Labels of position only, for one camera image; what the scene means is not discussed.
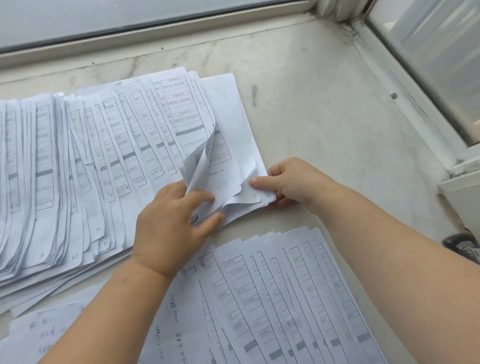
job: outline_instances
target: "fanned paper stack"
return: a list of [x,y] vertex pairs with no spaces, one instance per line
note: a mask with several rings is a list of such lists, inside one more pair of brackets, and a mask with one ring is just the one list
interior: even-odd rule
[[[13,320],[0,357],[38,362],[101,286]],[[320,231],[302,227],[206,246],[173,280],[139,363],[387,361]]]
[[159,189],[206,189],[192,221],[272,202],[232,74],[184,68],[0,101],[0,313],[14,317],[130,253]]

